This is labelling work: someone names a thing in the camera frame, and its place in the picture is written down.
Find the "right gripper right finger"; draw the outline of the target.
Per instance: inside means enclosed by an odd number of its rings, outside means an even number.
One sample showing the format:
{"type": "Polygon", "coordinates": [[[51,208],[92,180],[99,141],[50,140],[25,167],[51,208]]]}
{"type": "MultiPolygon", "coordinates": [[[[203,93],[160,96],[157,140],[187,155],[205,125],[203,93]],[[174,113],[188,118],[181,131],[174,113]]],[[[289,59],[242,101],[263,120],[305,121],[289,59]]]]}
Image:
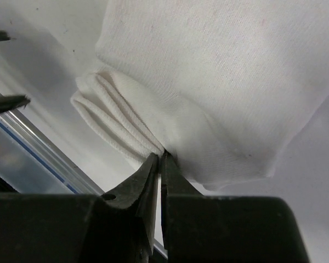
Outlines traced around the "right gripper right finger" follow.
{"type": "Polygon", "coordinates": [[[281,198],[204,196],[174,157],[161,158],[162,233],[169,262],[303,262],[304,242],[281,198]]]}

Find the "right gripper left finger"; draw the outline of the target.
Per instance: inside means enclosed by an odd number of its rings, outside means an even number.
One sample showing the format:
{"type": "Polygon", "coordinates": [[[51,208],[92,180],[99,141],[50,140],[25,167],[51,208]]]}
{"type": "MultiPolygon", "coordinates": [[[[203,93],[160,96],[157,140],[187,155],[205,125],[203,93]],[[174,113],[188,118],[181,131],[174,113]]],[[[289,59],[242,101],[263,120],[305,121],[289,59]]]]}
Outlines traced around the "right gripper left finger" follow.
{"type": "Polygon", "coordinates": [[[0,262],[148,262],[158,157],[98,195],[0,193],[0,262]]]}

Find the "white sock pair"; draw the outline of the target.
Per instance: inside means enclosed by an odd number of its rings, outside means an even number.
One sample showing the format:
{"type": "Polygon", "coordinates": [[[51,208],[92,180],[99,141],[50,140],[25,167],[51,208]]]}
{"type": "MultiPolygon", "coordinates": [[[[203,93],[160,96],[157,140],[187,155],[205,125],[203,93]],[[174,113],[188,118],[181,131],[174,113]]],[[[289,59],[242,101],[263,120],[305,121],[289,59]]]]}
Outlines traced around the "white sock pair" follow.
{"type": "Polygon", "coordinates": [[[329,1],[109,1],[74,108],[135,168],[208,190],[273,175],[329,95],[329,1]]]}

